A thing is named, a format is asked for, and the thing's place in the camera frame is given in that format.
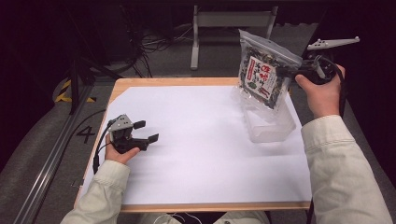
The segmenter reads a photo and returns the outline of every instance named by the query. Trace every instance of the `white sleeve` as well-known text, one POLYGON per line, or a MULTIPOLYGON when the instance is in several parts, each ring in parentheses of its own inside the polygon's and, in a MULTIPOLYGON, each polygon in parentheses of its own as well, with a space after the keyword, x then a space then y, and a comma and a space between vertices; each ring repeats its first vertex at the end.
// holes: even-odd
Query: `white sleeve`
POLYGON ((87 193, 62 223, 117 223, 129 173, 128 166, 105 161, 93 177, 87 193))
POLYGON ((302 128, 318 224, 392 223, 370 164, 339 116, 302 128))

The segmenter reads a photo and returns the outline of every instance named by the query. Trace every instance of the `gray floor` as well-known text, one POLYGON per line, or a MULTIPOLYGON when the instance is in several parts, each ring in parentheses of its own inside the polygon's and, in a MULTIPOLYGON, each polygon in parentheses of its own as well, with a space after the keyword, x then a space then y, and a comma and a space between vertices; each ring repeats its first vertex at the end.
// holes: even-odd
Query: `gray floor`
MULTIPOLYGON (((301 54, 315 27, 315 24, 277 26, 274 28, 271 39, 293 53, 301 54)), ((189 39, 165 51, 154 52, 148 56, 149 66, 155 77, 237 77, 240 63, 239 38, 237 33, 229 30, 203 31, 197 71, 190 70, 191 41, 189 39)), ((122 75, 136 77, 131 70, 122 75)), ((62 85, 61 82, 54 90, 54 97, 59 93, 62 85)), ((97 101, 84 104, 76 126, 73 127, 76 131, 70 138, 61 165, 37 212, 35 223, 59 223, 73 208, 78 194, 78 188, 73 185, 78 185, 84 176, 86 164, 91 156, 93 143, 103 119, 104 113, 101 111, 106 109, 113 85, 114 83, 108 78, 98 78, 95 83, 91 97, 96 97, 97 101), (78 133, 84 130, 87 132, 90 127, 95 135, 90 136, 85 142, 85 136, 78 135, 78 133)), ((291 99, 301 123, 306 124, 312 119, 312 115, 307 107, 304 91, 292 85, 291 99)), ((70 106, 69 103, 56 103, 55 107, 25 136, 0 174, 0 223, 12 223, 17 216, 35 183, 36 175, 50 154, 68 118, 70 106)), ((376 161, 349 105, 346 105, 345 122, 372 165, 392 218, 396 220, 396 190, 376 161)), ((119 223, 134 223, 139 217, 139 214, 120 214, 119 223)), ((305 223, 306 216, 303 210, 273 211, 272 219, 274 223, 282 224, 305 223)))

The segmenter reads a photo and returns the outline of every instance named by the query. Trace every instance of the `white paper sheet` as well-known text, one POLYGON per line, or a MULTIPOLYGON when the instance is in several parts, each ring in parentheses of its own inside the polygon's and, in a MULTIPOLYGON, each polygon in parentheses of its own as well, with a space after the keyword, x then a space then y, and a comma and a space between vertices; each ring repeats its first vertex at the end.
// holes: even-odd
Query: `white paper sheet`
MULTIPOLYGON (((232 88, 132 87, 109 105, 105 124, 126 114, 132 122, 147 122, 133 130, 134 137, 160 134, 129 161, 123 204, 311 200, 301 123, 290 97, 286 102, 297 128, 285 142, 254 144, 232 88)), ((92 161, 88 169, 80 196, 92 180, 92 161)))

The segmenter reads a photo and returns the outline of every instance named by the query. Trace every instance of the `snack package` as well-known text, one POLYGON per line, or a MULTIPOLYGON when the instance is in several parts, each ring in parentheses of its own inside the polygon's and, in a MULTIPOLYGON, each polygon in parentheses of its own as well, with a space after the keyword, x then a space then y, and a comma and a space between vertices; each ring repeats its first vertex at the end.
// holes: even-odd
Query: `snack package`
POLYGON ((276 117, 290 84, 290 78, 276 75, 276 68, 297 70, 303 59, 271 40, 242 30, 239 33, 239 92, 245 103, 256 106, 264 116, 276 117))

